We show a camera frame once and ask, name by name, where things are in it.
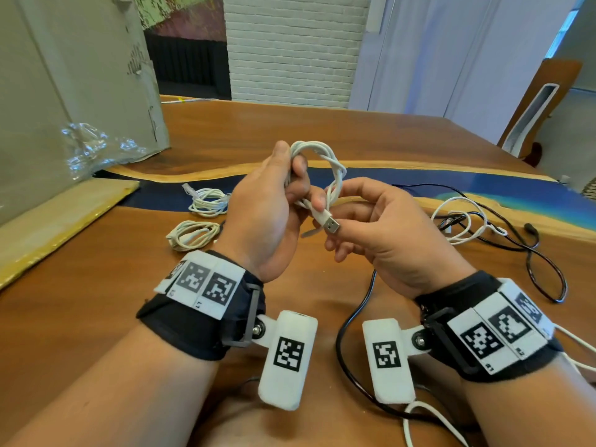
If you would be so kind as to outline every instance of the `forearm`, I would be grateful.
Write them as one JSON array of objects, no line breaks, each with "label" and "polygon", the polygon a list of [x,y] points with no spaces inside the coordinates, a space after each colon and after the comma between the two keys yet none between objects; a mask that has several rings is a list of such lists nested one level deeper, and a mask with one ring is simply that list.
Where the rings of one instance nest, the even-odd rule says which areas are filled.
[{"label": "forearm", "polygon": [[530,375],[464,382],[464,390],[490,447],[594,445],[596,391],[561,356]]},{"label": "forearm", "polygon": [[184,446],[218,364],[139,325],[7,446]]}]

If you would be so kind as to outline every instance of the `person's left hand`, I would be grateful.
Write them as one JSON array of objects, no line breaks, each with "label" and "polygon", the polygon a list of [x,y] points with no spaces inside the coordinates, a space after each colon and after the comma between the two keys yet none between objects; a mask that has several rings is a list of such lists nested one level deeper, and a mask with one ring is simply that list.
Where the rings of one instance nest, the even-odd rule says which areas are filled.
[{"label": "person's left hand", "polygon": [[[285,187],[290,166],[295,175]],[[307,198],[317,210],[325,208],[322,191],[310,194],[307,168],[305,157],[298,155],[291,160],[288,144],[278,141],[273,154],[234,189],[223,232],[213,251],[263,282],[279,277],[294,256],[300,226],[309,215],[294,202]]]}]

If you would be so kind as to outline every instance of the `wooden table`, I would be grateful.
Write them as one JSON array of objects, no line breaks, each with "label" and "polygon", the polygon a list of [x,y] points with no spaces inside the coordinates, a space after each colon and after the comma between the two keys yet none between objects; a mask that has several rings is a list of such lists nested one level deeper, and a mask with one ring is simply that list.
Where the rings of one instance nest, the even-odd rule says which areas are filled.
[{"label": "wooden table", "polygon": [[[278,139],[318,139],[331,144],[342,161],[405,160],[536,173],[444,119],[236,102],[164,105],[164,114],[172,149],[130,169],[159,174],[222,169],[262,160]],[[0,443],[135,325],[135,311],[180,257],[165,234],[190,218],[184,212],[115,207],[0,294]],[[480,242],[459,250],[474,266],[513,278],[556,323],[596,343],[594,243],[543,235],[541,250],[569,280],[570,296],[561,306],[534,291],[524,255]],[[287,413],[264,406],[255,388],[247,388],[244,398],[226,401],[190,445],[404,445],[400,421],[379,414],[357,394],[334,353],[337,329],[361,301],[371,272],[361,257],[336,264],[320,235],[301,240],[288,270],[266,286],[269,316],[290,309],[319,320],[300,408]],[[538,261],[536,274],[556,291],[555,277]],[[344,340],[350,368],[369,389],[361,322],[393,316],[410,323],[412,314],[413,308],[379,280]],[[577,345],[562,340],[572,357],[596,365]],[[228,354],[213,395],[258,374],[265,355],[257,345]],[[413,438],[418,445],[458,445],[443,429],[427,424],[413,423]]]}]

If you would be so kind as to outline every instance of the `qr code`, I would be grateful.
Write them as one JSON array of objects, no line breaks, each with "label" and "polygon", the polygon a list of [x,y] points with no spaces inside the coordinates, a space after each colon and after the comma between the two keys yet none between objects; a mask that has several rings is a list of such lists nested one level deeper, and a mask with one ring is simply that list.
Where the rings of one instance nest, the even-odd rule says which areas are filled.
[{"label": "qr code", "polygon": [[462,332],[461,338],[479,358],[485,358],[505,347],[483,322],[478,323],[466,332]]},{"label": "qr code", "polygon": [[374,358],[377,362],[377,368],[401,367],[399,362],[398,346],[395,341],[374,342],[372,344]]},{"label": "qr code", "polygon": [[273,364],[297,372],[300,370],[304,344],[291,338],[280,337]]},{"label": "qr code", "polygon": [[236,281],[226,276],[221,276],[219,273],[213,273],[211,280],[205,287],[203,296],[225,306],[232,296],[234,287],[236,287]]},{"label": "qr code", "polygon": [[524,293],[519,293],[516,296],[516,303],[536,324],[540,323],[542,312]]},{"label": "qr code", "polygon": [[178,277],[176,285],[179,285],[194,293],[198,293],[210,270],[204,266],[190,262],[182,274]]},{"label": "qr code", "polygon": [[509,343],[513,343],[531,331],[530,326],[510,306],[500,310],[488,319]]},{"label": "qr code", "polygon": [[166,276],[166,279],[172,279],[176,275],[176,273],[178,273],[178,271],[184,266],[185,263],[186,260],[181,260],[180,262],[178,262],[175,268],[172,271],[170,271],[168,276]]}]

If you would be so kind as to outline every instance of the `person's right hand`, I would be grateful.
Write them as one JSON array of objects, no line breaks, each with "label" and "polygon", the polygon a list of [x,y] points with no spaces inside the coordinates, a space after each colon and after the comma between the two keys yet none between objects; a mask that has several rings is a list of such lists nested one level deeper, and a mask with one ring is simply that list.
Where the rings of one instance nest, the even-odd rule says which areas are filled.
[{"label": "person's right hand", "polygon": [[330,210],[340,228],[328,235],[325,249],[335,251],[336,262],[351,253],[364,255],[387,285],[410,299],[476,271],[404,190],[356,178],[343,182],[340,196],[360,196],[364,201]]}]

